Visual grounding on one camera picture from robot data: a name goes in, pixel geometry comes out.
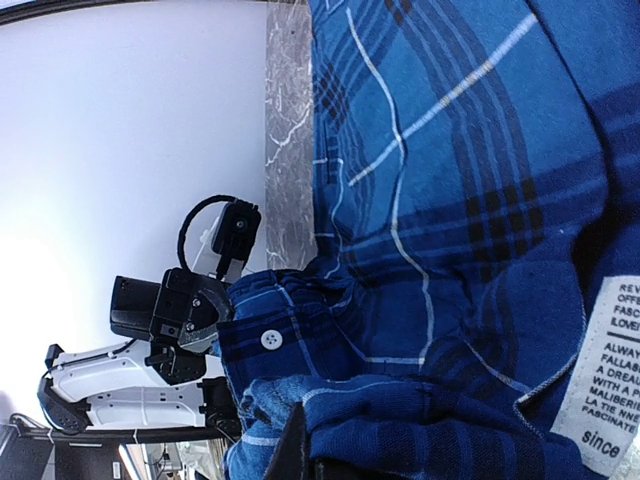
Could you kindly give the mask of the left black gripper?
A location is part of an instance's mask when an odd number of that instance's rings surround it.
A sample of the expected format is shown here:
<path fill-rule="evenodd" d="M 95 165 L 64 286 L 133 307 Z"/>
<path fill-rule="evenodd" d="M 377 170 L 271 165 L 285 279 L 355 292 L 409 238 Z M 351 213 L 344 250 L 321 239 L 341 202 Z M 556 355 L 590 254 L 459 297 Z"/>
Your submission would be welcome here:
<path fill-rule="evenodd" d="M 226 285 L 209 276 L 171 268 L 159 283 L 124 276 L 114 280 L 110 327 L 120 336 L 209 350 L 218 325 L 233 316 Z"/>

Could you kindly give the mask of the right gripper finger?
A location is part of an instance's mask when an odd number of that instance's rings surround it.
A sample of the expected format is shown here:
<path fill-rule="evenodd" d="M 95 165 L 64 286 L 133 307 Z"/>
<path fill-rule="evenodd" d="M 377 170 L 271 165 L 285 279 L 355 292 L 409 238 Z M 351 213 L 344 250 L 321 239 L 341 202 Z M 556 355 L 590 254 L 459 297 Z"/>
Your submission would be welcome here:
<path fill-rule="evenodd" d="M 307 480 L 311 478 L 309 436 L 301 403 L 294 405 L 271 463 L 268 480 Z"/>

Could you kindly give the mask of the blue plaid long sleeve shirt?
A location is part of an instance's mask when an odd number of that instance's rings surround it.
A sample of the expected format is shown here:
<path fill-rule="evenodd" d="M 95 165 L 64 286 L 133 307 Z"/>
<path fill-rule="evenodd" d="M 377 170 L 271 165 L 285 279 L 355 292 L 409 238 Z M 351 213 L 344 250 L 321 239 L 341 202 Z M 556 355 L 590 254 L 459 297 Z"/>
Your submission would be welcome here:
<path fill-rule="evenodd" d="M 605 479 L 639 423 L 639 5 L 313 1 L 317 257 L 229 291 L 267 479 Z"/>

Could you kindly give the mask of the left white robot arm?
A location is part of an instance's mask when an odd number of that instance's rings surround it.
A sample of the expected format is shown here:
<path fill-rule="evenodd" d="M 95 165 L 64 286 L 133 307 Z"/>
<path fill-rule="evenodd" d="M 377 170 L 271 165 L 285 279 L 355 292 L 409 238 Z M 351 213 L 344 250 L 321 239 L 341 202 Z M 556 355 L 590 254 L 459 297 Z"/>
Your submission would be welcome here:
<path fill-rule="evenodd" d="M 159 283 L 117 277 L 109 320 L 124 342 L 83 353 L 48 348 L 37 398 L 51 427 L 69 436 L 131 430 L 169 441 L 238 439 L 227 382 L 207 364 L 219 325 L 233 318 L 227 288 L 181 268 Z"/>

